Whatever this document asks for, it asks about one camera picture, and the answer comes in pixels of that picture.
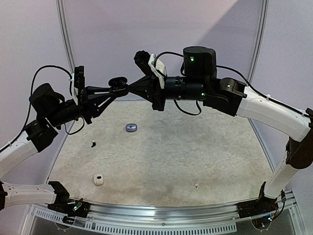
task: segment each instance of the black small object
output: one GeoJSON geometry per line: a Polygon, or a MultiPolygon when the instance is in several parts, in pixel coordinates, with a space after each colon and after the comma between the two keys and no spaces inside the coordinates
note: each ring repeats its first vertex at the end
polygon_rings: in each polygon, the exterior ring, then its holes
{"type": "Polygon", "coordinates": [[[8,195],[8,193],[4,191],[2,184],[3,182],[0,181],[0,211],[4,209],[5,197],[8,195]]]}
{"type": "Polygon", "coordinates": [[[125,88],[125,85],[127,83],[127,78],[125,77],[115,77],[111,78],[108,82],[110,87],[118,89],[118,88],[125,88]]]}
{"type": "Polygon", "coordinates": [[[135,64],[141,69],[141,71],[145,75],[148,75],[148,76],[153,74],[150,66],[148,65],[149,59],[150,59],[150,54],[144,50],[137,51],[134,57],[135,64]]]}
{"type": "Polygon", "coordinates": [[[62,219],[62,222],[65,224],[73,225],[75,222],[75,219],[74,218],[68,218],[67,216],[64,216],[62,219]]]}

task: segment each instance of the purple wall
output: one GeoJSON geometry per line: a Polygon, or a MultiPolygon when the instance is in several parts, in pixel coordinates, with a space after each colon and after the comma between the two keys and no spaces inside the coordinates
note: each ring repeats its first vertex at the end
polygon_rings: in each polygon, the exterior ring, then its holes
{"type": "MultiPolygon", "coordinates": [[[[25,122],[30,85],[36,70],[46,64],[68,68],[55,1],[3,1],[0,8],[0,146],[13,139],[25,122]]],[[[68,94],[67,76],[45,69],[38,85],[49,82],[68,94]]],[[[1,180],[18,184],[44,183],[61,145],[60,132],[52,146],[11,170],[1,180]]],[[[0,211],[0,234],[19,234],[27,206],[0,211]]]]}
{"type": "MultiPolygon", "coordinates": [[[[313,107],[313,1],[269,1],[260,56],[253,77],[255,88],[291,106],[313,107]]],[[[256,127],[277,166],[288,137],[261,123],[256,127]]],[[[313,169],[295,176],[291,188],[299,205],[306,230],[313,231],[313,169]]]]}

